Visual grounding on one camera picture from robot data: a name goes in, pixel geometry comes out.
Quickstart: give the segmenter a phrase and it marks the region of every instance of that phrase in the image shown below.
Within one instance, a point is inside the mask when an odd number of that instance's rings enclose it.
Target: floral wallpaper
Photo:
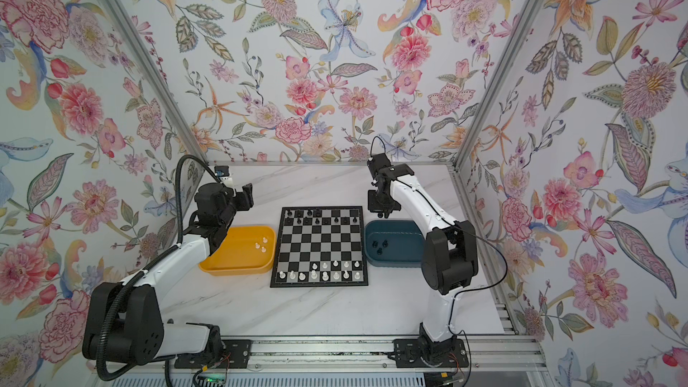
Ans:
[[[96,0],[0,0],[0,19],[0,386],[78,386],[91,292],[174,235],[183,147]]]
[[[688,4],[545,0],[461,166],[561,387],[688,386]]]
[[[449,161],[525,0],[121,0],[217,161]]]

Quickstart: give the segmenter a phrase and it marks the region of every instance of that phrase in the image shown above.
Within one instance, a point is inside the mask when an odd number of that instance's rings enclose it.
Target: table surface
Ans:
[[[464,220],[449,170],[442,165],[413,166],[425,190],[446,211]],[[370,174],[365,166],[238,166],[231,169],[236,188],[253,183],[254,207],[237,213],[234,225],[279,229],[283,206],[362,205],[368,212]],[[211,182],[205,176],[203,183]],[[185,218],[196,209],[192,202]],[[409,219],[402,209],[390,218]],[[270,288],[271,272],[211,276],[189,271],[162,301],[162,318],[176,323],[217,324],[222,335],[413,335],[417,334],[432,290],[420,268],[368,264],[366,287]],[[481,269],[470,288],[487,285]],[[454,324],[469,334],[502,334],[489,290],[463,293]]]

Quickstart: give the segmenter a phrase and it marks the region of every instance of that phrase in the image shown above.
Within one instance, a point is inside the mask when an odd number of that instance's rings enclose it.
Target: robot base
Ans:
[[[433,342],[428,338],[423,325],[420,325],[420,336],[415,340],[394,340],[393,358],[397,368],[451,368],[456,365],[450,353],[459,360],[459,366],[467,368],[464,342],[455,335],[442,342]]]

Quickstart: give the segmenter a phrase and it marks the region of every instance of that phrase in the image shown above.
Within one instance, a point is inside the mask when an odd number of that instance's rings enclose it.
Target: orange plastic bin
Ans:
[[[264,243],[263,238],[267,238],[268,242]],[[274,230],[269,226],[229,228],[219,250],[199,263],[198,267],[216,276],[265,273],[272,269],[276,239]]]

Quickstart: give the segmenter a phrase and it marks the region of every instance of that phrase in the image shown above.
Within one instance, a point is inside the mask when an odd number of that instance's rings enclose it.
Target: dark blue tray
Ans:
[[[425,236],[412,220],[374,220],[365,225],[364,250],[368,261],[378,267],[420,267]],[[383,247],[384,240],[388,246]]]

